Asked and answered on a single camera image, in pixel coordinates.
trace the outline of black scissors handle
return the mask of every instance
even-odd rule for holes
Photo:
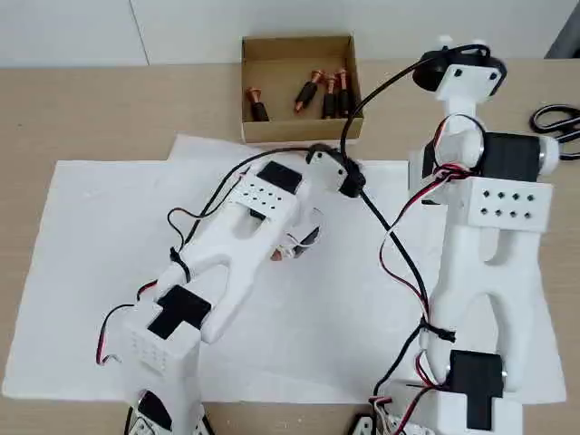
[[[546,113],[557,112],[568,115],[567,118],[550,124],[542,124],[539,118]],[[549,104],[539,108],[529,119],[530,128],[536,133],[545,134],[553,133],[555,131],[561,132],[556,136],[559,143],[566,143],[574,139],[580,138],[580,110],[574,106],[567,104]],[[580,159],[580,152],[560,152],[561,160],[577,160]]]

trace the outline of black cable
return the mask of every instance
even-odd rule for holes
[[[346,119],[346,123],[344,124],[344,127],[343,127],[343,132],[341,133],[341,149],[340,149],[340,151],[341,151],[341,155],[343,156],[343,161],[347,161],[347,158],[348,158],[348,156],[346,154],[346,136],[348,135],[348,130],[351,128],[351,124],[353,124],[353,121],[354,121],[354,118],[356,118],[356,115],[358,115],[361,112],[363,107],[368,102],[370,102],[374,97],[376,97],[379,93],[381,93],[382,91],[387,89],[389,86],[391,86],[392,84],[394,84],[398,80],[402,79],[408,73],[413,72],[414,70],[416,70],[420,66],[423,66],[429,62],[433,62],[434,60],[439,59],[440,57],[445,57],[446,55],[448,55],[450,53],[460,53],[460,52],[465,52],[466,50],[485,50],[486,57],[489,57],[491,55],[491,50],[489,50],[489,47],[487,47],[486,45],[480,44],[480,43],[469,43],[466,45],[460,45],[458,47],[449,48],[448,50],[441,50],[441,51],[437,52],[436,54],[432,55],[431,57],[426,57],[426,58],[420,59],[416,63],[405,68],[404,70],[396,73],[389,80],[387,80],[382,85],[380,85],[378,88],[376,88],[374,91],[369,93],[361,102],[359,102],[357,104],[357,106],[354,108],[354,110],[349,114],[348,118]]]
[[[123,435],[129,435],[129,429],[131,428],[131,416],[133,415],[133,408],[130,406],[127,411],[127,418],[125,419],[125,430]]]
[[[217,185],[216,190],[214,191],[214,193],[212,194],[211,198],[208,200],[208,203],[206,204],[205,207],[203,207],[203,210],[201,210],[201,213],[199,213],[201,216],[204,216],[206,213],[208,213],[209,208],[211,207],[211,205],[213,204],[213,202],[216,200],[216,198],[219,195],[219,192],[221,191],[221,189],[224,188],[224,186],[226,185],[227,181],[229,180],[229,178],[236,173],[236,171],[240,168],[242,168],[243,166],[247,165],[248,163],[251,163],[254,160],[258,160],[258,159],[262,159],[265,156],[270,156],[272,154],[277,154],[280,152],[292,152],[292,151],[309,151],[310,148],[308,147],[288,147],[288,148],[276,148],[274,150],[269,150],[269,151],[264,151],[261,152],[259,154],[256,154],[255,156],[252,157],[248,157],[245,160],[242,160],[241,162],[239,162],[236,166],[234,166],[232,169],[229,170],[229,172],[226,174],[226,176],[219,182],[219,184]],[[191,240],[191,238],[193,238],[193,236],[195,235],[198,227],[199,227],[199,223],[201,222],[201,220],[197,219],[194,224],[193,227],[191,228],[191,230],[188,233],[188,236],[185,238],[185,243],[184,246],[189,243],[189,241]]]
[[[372,203],[371,199],[367,196],[367,194],[364,190],[361,190],[361,198],[362,198],[362,201],[364,201],[366,206],[369,208],[369,210],[377,217],[377,219],[379,219],[379,222],[381,222],[381,225],[385,229],[385,231],[390,231],[391,226],[389,225],[387,220],[384,218],[381,211],[379,211],[379,209]],[[419,269],[415,265],[415,262],[412,260],[411,256],[409,255],[409,253],[405,249],[405,246],[403,246],[403,244],[401,243],[401,241],[399,240],[397,235],[394,233],[394,231],[392,231],[389,234],[389,236],[391,237],[392,242],[395,244],[395,246],[397,247],[397,249],[401,253],[401,256],[403,257],[403,259],[407,263],[407,266],[409,267],[409,269],[413,273],[413,276],[415,277],[415,281],[417,281],[417,286],[419,288],[421,298],[425,302],[425,311],[427,313],[429,313],[429,297],[427,296],[427,289],[425,288],[425,283],[423,281],[421,273],[419,272]]]
[[[188,215],[190,218],[194,218],[194,219],[198,219],[198,220],[209,218],[210,216],[212,216],[214,213],[216,213],[219,210],[219,208],[224,204],[224,202],[226,202],[227,197],[232,192],[232,190],[234,190],[236,188],[236,186],[239,184],[240,180],[241,179],[236,181],[232,185],[232,187],[229,188],[226,195],[224,195],[224,197],[219,201],[219,203],[207,213],[202,213],[202,214],[196,215],[196,214],[190,212],[189,210],[187,210],[186,208],[183,208],[183,207],[174,207],[169,211],[169,213],[167,214],[167,222],[168,222],[169,226],[172,227],[175,230],[175,232],[178,233],[178,235],[179,235],[179,239],[180,239],[179,252],[183,249],[186,242],[185,242],[185,238],[184,238],[181,230],[179,228],[177,228],[177,226],[171,220],[171,215],[173,215],[173,213],[175,213],[176,211],[180,211],[181,213],[185,213],[186,215]]]
[[[407,351],[409,350],[409,347],[411,346],[411,344],[413,343],[413,341],[415,340],[415,338],[417,338],[417,336],[421,332],[421,329],[423,329],[423,325],[422,324],[418,324],[417,327],[415,329],[413,329],[413,331],[411,332],[411,334],[407,337],[407,340],[405,340],[405,343],[403,344],[401,350],[399,351],[399,354],[397,355],[397,358],[392,363],[391,367],[389,367],[389,370],[374,385],[374,388],[372,389],[372,395],[373,396],[376,396],[376,395],[379,394],[379,389],[382,387],[382,385],[385,382],[387,382],[389,380],[389,378],[394,373],[394,371],[397,370],[397,367],[399,367],[399,364],[401,364],[401,361],[404,358],[405,353],[407,353]]]
[[[102,358],[102,348],[104,345],[104,340],[105,340],[105,331],[107,328],[107,322],[109,322],[109,318],[118,310],[121,310],[122,308],[128,308],[130,306],[135,306],[134,304],[120,304],[115,306],[114,308],[112,308],[107,315],[105,316],[105,320],[102,321],[102,325],[101,325],[101,330],[99,331],[99,339],[97,341],[97,352],[95,353],[95,362],[97,362],[97,365],[103,365],[107,362],[107,360],[112,357],[112,355],[106,355],[104,358]]]

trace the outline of table surface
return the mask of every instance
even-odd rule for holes
[[[360,62],[362,93],[407,61]],[[512,61],[493,101],[479,111],[490,130],[527,131],[529,114],[550,102],[580,104],[580,62]],[[0,70],[0,374],[47,189],[57,160],[164,160],[175,133],[240,141],[239,65],[151,66],[73,70]],[[411,80],[397,84],[366,111],[353,147],[361,159],[405,159],[441,118],[440,104]],[[574,432],[580,407],[580,163],[564,162],[556,185],[542,271],[568,390],[567,403],[526,407],[526,434]],[[127,407],[0,399],[0,435],[115,434]],[[218,434],[345,433],[357,411],[348,405],[209,404]]]

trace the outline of cardboard box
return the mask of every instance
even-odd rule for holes
[[[323,95],[318,86],[307,108],[296,114],[295,98],[311,78],[312,70],[335,73],[348,71],[353,102],[361,100],[361,90],[350,35],[296,38],[244,38],[242,42],[242,129],[246,142],[338,140],[345,119],[323,120]],[[262,90],[261,101],[270,121],[254,122],[246,89]],[[356,139],[363,126],[361,113],[349,129],[348,139]]]

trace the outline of copper bolt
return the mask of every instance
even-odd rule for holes
[[[323,70],[314,70],[312,71],[312,79],[310,79],[310,81],[312,83],[318,83],[320,82],[320,80],[324,77],[324,71]]]
[[[324,79],[326,80],[326,93],[334,93],[334,83],[336,82],[336,77],[331,74],[326,74]]]
[[[260,102],[260,95],[262,95],[262,91],[260,91],[258,88],[247,88],[246,95],[251,102]]]
[[[296,113],[300,112],[304,108],[305,102],[307,104],[314,97],[314,92],[315,92],[316,87],[314,87],[313,91],[311,89],[309,89],[311,86],[311,83],[318,84],[323,78],[324,78],[324,71],[322,71],[322,70],[313,70],[312,71],[312,77],[310,79],[310,82],[306,82],[306,84],[304,85],[304,87],[300,91],[300,94],[298,95],[296,104],[294,106],[294,111]],[[305,91],[310,92],[311,94],[308,97],[301,98],[301,96],[304,95]]]
[[[341,68],[340,70],[338,70],[336,75],[338,75],[338,78],[340,80],[341,89],[346,89],[346,70],[344,68]]]

